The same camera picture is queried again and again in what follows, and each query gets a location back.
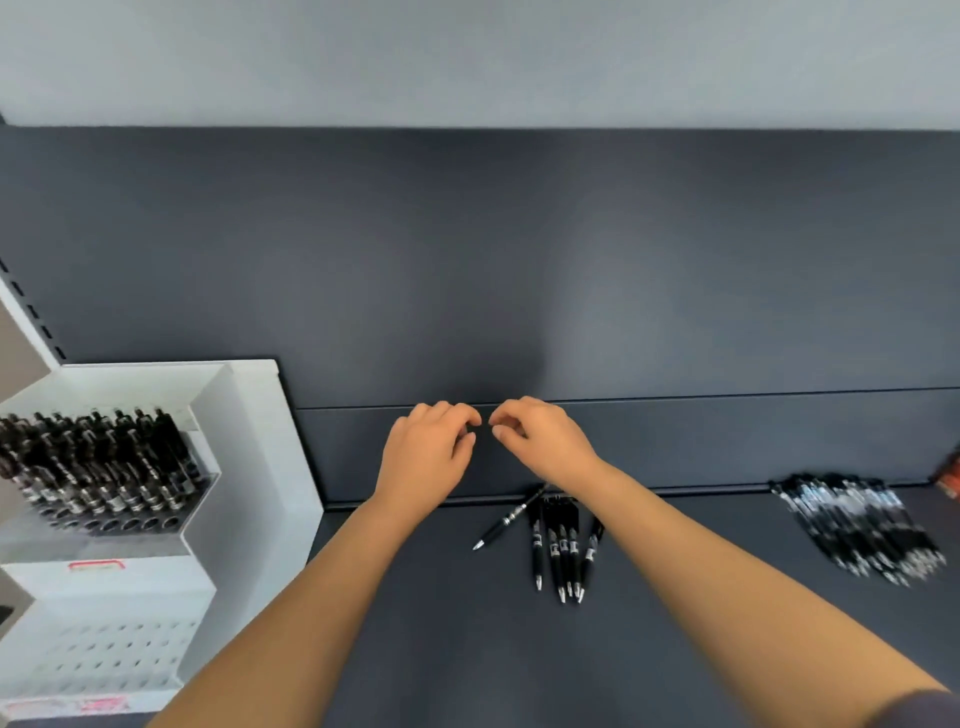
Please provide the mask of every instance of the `forearm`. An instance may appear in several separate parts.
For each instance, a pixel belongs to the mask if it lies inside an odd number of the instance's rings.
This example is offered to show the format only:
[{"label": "forearm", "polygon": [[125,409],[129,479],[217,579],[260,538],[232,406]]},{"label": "forearm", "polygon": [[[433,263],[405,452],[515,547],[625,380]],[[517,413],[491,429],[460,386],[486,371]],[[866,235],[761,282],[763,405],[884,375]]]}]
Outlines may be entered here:
[{"label": "forearm", "polygon": [[806,587],[604,464],[581,500],[724,680],[770,726],[855,728],[942,686]]},{"label": "forearm", "polygon": [[409,535],[375,498],[177,695],[151,728],[315,728]]}]

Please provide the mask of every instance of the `right hand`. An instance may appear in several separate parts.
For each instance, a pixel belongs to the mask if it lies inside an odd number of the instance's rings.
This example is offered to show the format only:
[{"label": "right hand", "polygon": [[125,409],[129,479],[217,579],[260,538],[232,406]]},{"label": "right hand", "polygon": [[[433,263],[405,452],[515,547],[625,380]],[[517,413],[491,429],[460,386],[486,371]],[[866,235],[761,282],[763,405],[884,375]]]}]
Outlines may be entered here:
[{"label": "right hand", "polygon": [[548,483],[577,496],[603,461],[564,409],[533,397],[507,400],[490,415],[493,436]]}]

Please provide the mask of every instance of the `ballpoint pen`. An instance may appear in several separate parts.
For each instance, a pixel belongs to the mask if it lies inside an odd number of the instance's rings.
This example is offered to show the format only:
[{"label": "ballpoint pen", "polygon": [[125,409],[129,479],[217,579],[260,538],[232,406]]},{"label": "ballpoint pen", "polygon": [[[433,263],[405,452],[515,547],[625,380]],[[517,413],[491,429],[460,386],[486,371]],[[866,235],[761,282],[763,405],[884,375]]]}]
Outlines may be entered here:
[{"label": "ballpoint pen", "polygon": [[580,574],[580,544],[577,543],[577,531],[580,530],[580,509],[573,500],[566,505],[566,508],[569,512],[566,533],[570,539],[570,569],[573,572],[573,597],[579,603],[580,594],[583,592]]},{"label": "ballpoint pen", "polygon": [[560,531],[560,573],[564,577],[563,584],[566,585],[566,594],[573,598],[573,569],[570,567],[570,541],[566,537],[566,526],[564,525],[564,511],[566,506],[563,503],[557,504],[557,516],[560,524],[557,529]]},{"label": "ballpoint pen", "polygon": [[550,573],[553,574],[553,587],[560,595],[560,602],[566,604],[564,573],[560,566],[560,540],[557,538],[556,509],[548,500],[543,502],[543,519],[546,521],[546,536],[550,544]]},{"label": "ballpoint pen", "polygon": [[584,563],[582,565],[582,574],[580,575],[580,596],[579,601],[584,600],[589,585],[590,573],[593,571],[593,561],[596,559],[597,549],[600,547],[600,539],[603,538],[604,525],[596,516],[593,517],[593,526],[590,528],[590,537],[587,541],[587,553],[584,554]]},{"label": "ballpoint pen", "polygon": [[530,530],[533,533],[534,586],[540,592],[543,589],[543,532],[540,526],[540,512],[543,510],[543,498],[534,500],[527,508],[530,517]]},{"label": "ballpoint pen", "polygon": [[516,521],[516,517],[519,516],[523,511],[526,510],[527,506],[530,505],[534,500],[539,498],[543,491],[546,490],[546,483],[543,483],[537,490],[535,490],[530,496],[528,496],[519,506],[514,510],[504,516],[502,519],[494,523],[490,528],[487,529],[487,532],[480,537],[480,541],[473,545],[473,550],[478,548],[483,548],[487,544],[492,544],[496,539],[498,539],[507,527]]}]

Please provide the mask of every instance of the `pile of pens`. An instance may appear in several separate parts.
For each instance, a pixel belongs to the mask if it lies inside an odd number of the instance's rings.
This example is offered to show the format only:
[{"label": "pile of pens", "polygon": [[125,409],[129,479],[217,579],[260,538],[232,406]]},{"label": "pile of pens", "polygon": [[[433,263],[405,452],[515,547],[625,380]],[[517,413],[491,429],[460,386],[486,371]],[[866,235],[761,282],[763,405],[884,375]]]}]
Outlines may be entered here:
[{"label": "pile of pens", "polygon": [[177,529],[207,486],[173,418],[0,418],[0,478],[51,526],[90,535]]},{"label": "pile of pens", "polygon": [[824,555],[857,576],[878,573],[909,586],[910,578],[926,580],[947,562],[882,480],[803,473],[771,482],[770,489]]},{"label": "pile of pens", "polygon": [[587,595],[587,587],[596,560],[597,549],[603,538],[604,525],[594,516],[587,541],[587,550],[580,553],[580,508],[577,501],[563,494],[545,495],[546,484],[491,526],[473,546],[476,551],[487,546],[510,526],[517,517],[527,512],[533,537],[533,576],[538,592],[543,590],[544,532],[548,547],[550,572],[554,590],[560,602],[579,604]]}]

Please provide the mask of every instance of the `white shelf organizer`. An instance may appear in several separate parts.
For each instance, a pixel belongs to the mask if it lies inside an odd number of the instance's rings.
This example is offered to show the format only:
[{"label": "white shelf organizer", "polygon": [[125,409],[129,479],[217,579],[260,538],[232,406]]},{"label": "white shelf organizer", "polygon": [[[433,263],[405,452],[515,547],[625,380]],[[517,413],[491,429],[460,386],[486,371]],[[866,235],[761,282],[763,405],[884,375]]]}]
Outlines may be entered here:
[{"label": "white shelf organizer", "polygon": [[178,532],[50,528],[0,481],[0,725],[159,710],[303,568],[323,507],[274,361],[68,365],[0,412],[155,406],[220,474]]}]

